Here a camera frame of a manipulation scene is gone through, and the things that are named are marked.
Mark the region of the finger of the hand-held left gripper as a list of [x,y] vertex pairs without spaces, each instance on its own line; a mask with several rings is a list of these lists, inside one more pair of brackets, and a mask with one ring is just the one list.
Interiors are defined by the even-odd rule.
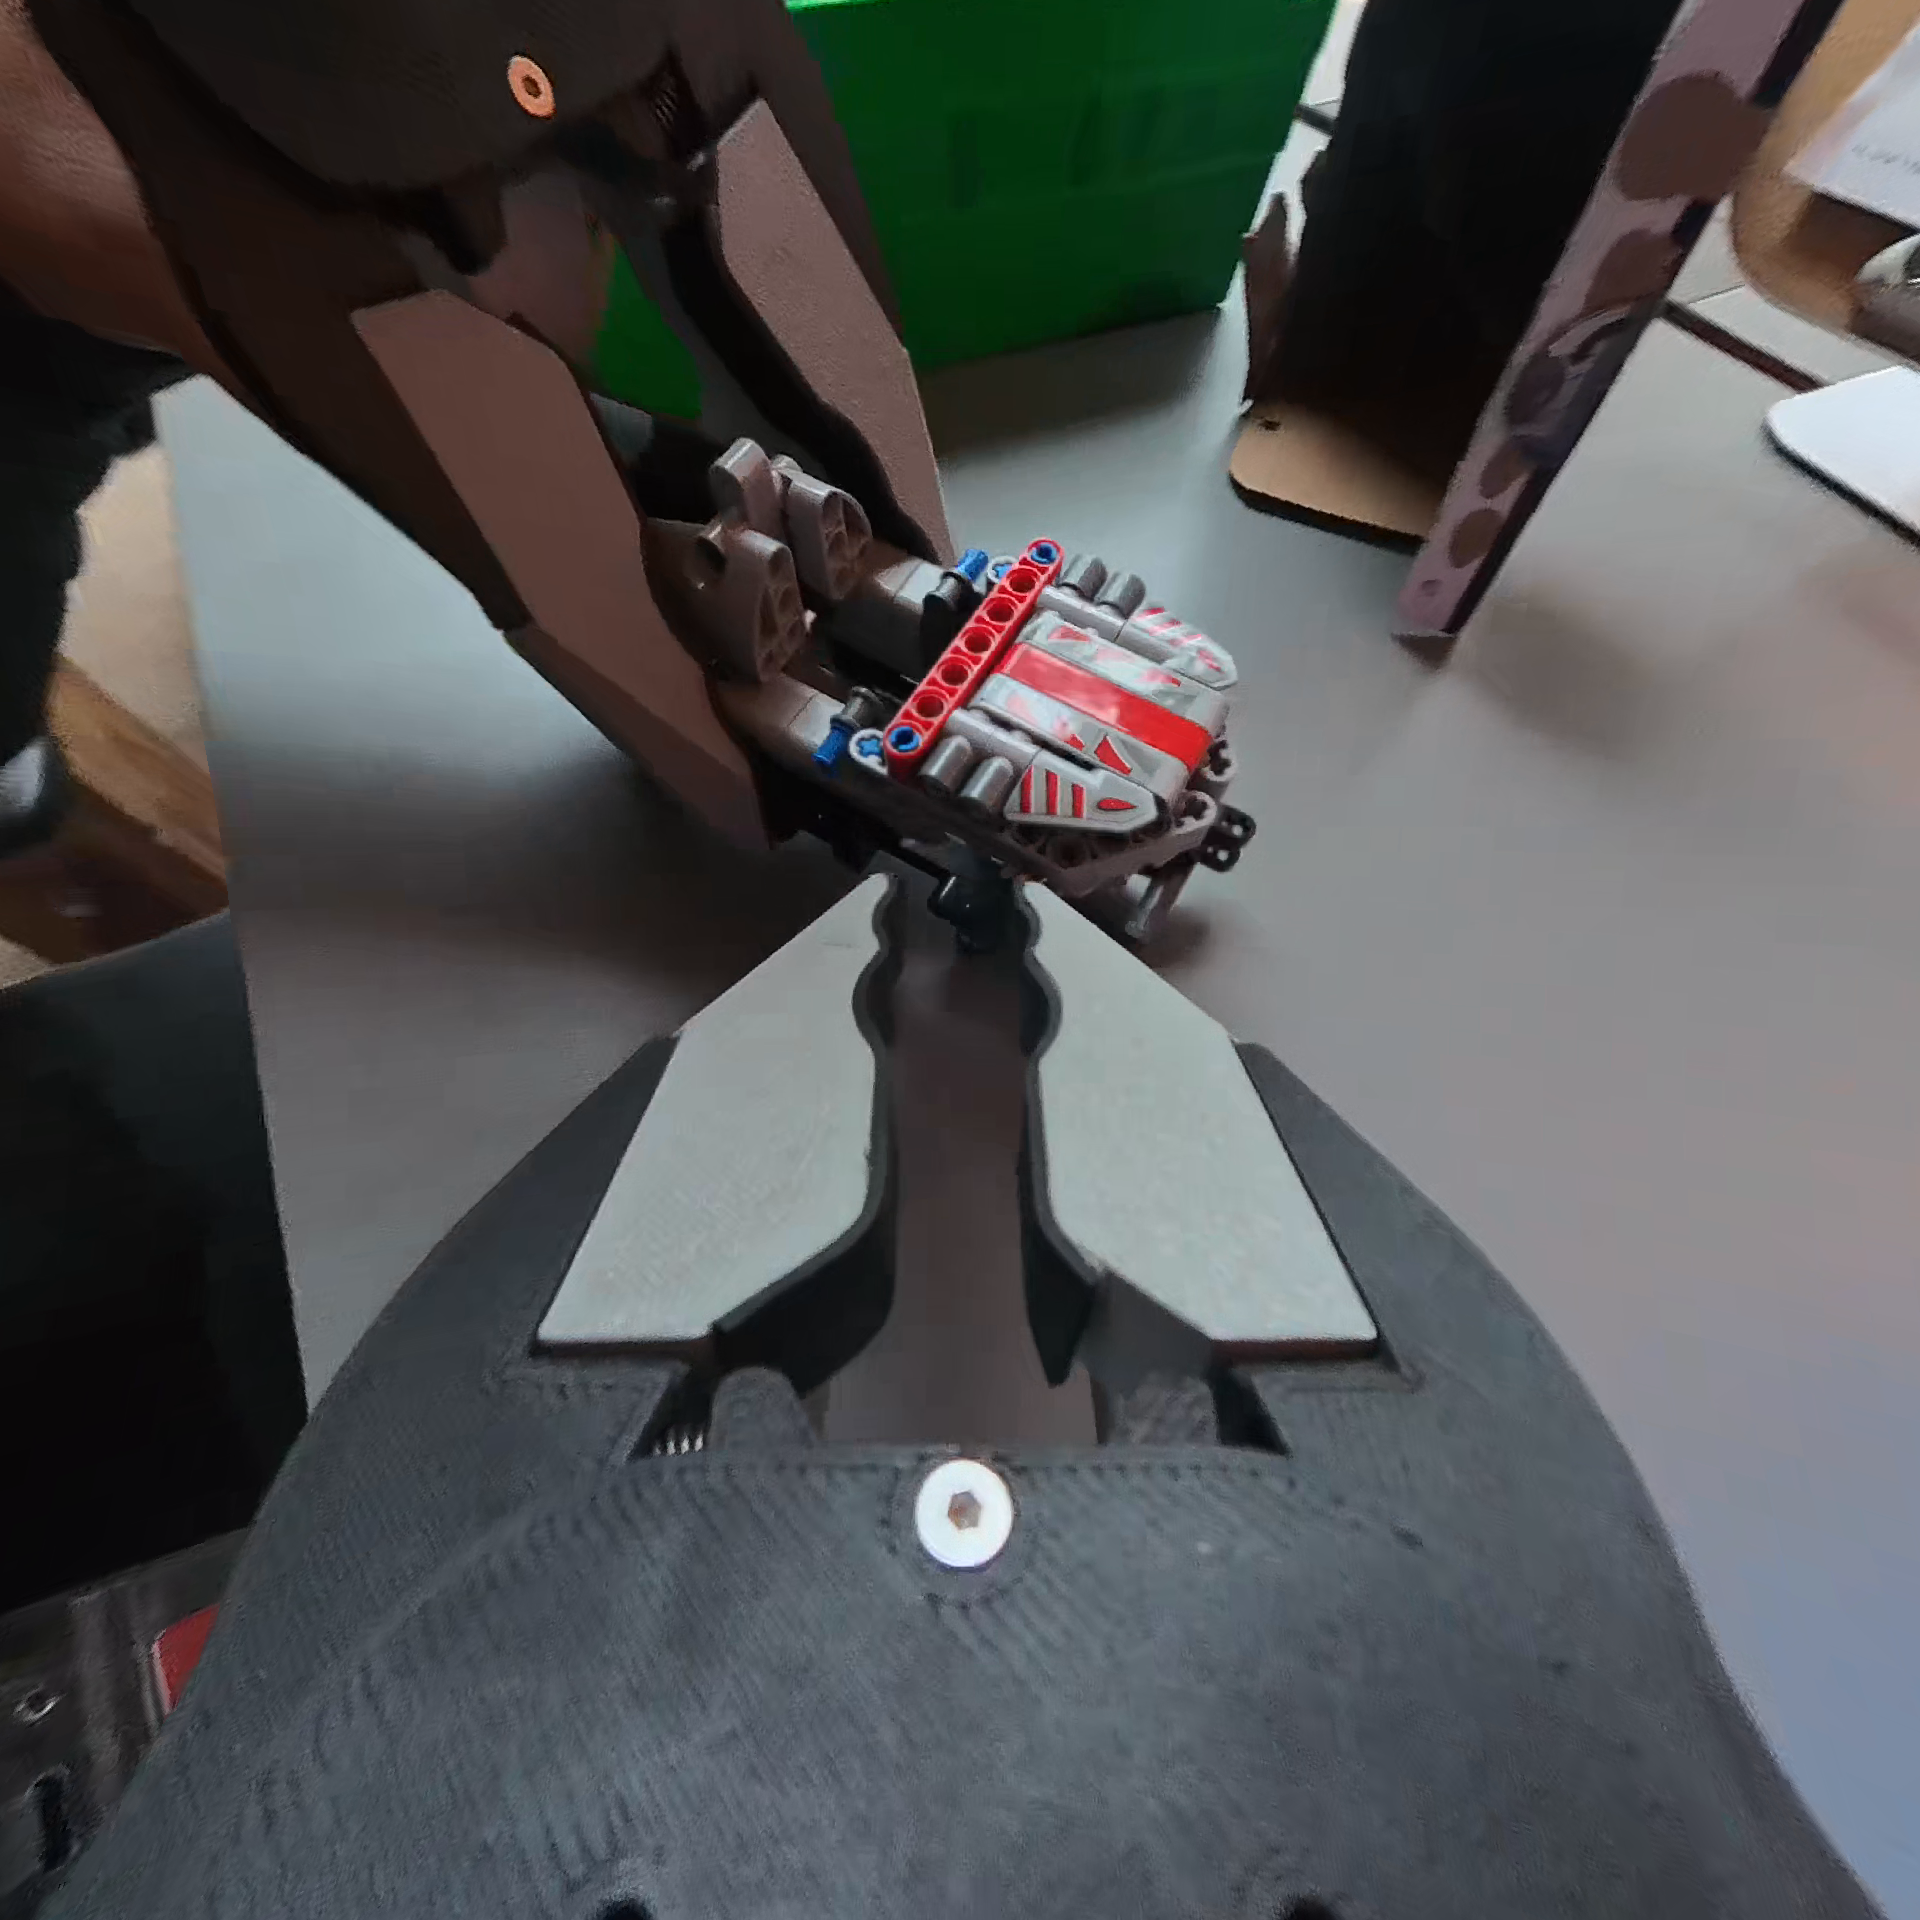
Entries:
[[449,292],[353,328],[507,570],[514,649],[708,831],[768,851],[756,771],[658,606],[644,516],[570,363]]
[[776,454],[852,493],[872,533],[953,561],[918,372],[827,193],[764,99],[708,149],[697,265],[733,408]]

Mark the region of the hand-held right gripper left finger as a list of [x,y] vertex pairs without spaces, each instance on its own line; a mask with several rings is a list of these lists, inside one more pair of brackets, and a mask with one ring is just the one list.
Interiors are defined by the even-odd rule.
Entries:
[[538,1324],[561,1355],[830,1384],[892,1311],[899,885],[865,877],[673,1038]]

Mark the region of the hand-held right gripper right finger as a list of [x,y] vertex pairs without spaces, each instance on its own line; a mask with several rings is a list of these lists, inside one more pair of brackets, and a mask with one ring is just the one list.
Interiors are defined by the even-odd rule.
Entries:
[[1192,1405],[1255,1435],[1242,1374],[1372,1367],[1382,1329],[1235,1041],[1056,894],[1020,897],[1021,1302],[1098,1442]]

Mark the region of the grey red lego vehicle model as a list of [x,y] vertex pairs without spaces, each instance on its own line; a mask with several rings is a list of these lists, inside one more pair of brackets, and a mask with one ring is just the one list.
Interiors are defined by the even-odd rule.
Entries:
[[1098,556],[918,557],[738,437],[648,527],[648,567],[771,835],[926,872],[966,953],[1010,938],[1020,882],[1143,944],[1256,831],[1229,804],[1231,652]]

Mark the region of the person's left forearm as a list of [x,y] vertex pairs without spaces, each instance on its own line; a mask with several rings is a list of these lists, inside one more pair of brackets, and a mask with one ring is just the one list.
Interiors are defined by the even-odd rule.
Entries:
[[172,356],[103,339],[5,292],[5,760],[43,734],[81,510],[155,437]]

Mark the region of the black lego set box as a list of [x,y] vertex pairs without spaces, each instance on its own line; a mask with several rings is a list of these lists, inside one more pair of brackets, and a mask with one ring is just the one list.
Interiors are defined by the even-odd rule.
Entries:
[[1469,625],[1839,4],[1369,4],[1248,393],[1435,493],[1397,629]]

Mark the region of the person's left hand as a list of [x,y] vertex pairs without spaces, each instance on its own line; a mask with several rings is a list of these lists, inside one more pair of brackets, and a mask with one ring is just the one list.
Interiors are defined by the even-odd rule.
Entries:
[[227,375],[117,143],[28,4],[5,4],[5,287],[50,321]]

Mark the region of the green plastic bin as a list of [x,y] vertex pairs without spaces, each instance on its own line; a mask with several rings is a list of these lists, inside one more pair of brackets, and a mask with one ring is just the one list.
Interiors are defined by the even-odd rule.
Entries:
[[803,343],[877,442],[918,380],[1214,306],[1332,4],[790,4],[899,301]]

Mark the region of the person's black jacket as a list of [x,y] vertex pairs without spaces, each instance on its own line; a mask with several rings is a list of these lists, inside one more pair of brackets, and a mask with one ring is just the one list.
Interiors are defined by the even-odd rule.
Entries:
[[5,990],[5,1611],[252,1524],[305,1410],[230,914]]

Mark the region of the printed instruction sheet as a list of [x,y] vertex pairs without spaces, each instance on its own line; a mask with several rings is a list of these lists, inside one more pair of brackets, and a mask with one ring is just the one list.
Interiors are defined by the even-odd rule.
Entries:
[[1798,149],[1789,178],[1817,197],[1918,230],[1918,27]]

